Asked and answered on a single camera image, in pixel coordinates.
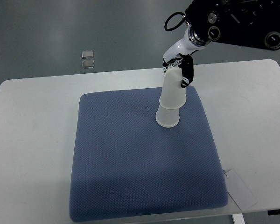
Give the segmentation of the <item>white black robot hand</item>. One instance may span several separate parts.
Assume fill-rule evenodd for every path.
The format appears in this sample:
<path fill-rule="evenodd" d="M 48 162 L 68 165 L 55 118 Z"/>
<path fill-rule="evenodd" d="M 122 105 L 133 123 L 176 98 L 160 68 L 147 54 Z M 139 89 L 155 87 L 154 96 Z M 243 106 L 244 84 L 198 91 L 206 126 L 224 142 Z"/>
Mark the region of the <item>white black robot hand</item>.
<path fill-rule="evenodd" d="M 180 68 L 182 70 L 181 87 L 188 87 L 194 79 L 194 62 L 190 55 L 206 46 L 207 42 L 201 40 L 193 29 L 186 29 L 184 37 L 172 45 L 163 55 L 164 74 L 169 68 Z"/>

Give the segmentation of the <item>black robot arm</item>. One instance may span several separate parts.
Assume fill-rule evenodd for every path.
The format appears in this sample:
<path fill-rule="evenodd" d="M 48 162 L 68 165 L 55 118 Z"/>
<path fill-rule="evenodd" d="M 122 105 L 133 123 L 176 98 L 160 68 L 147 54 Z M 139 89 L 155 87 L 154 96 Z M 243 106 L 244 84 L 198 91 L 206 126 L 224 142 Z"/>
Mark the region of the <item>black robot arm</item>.
<path fill-rule="evenodd" d="M 186 24 L 184 37 L 163 55 L 163 69 L 178 66 L 182 70 L 181 87 L 194 79 L 192 55 L 210 42 L 265 50 L 280 49 L 280 0 L 194 0 L 184 12 L 173 31 Z"/>

